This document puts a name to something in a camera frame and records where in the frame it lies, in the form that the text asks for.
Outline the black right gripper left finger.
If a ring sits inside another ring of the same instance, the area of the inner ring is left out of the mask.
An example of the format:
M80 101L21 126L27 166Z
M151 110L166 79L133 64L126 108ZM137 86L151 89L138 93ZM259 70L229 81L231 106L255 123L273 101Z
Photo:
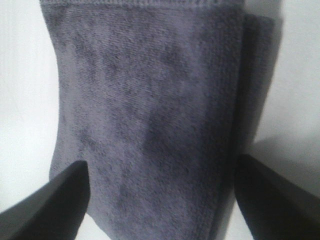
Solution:
M75 161L0 214L2 240L74 240L90 200L86 161Z

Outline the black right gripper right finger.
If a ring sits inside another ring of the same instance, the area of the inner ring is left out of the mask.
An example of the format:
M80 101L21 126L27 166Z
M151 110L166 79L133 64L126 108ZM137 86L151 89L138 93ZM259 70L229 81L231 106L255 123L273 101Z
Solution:
M248 154L237 159L234 192L255 240L320 238L320 199Z

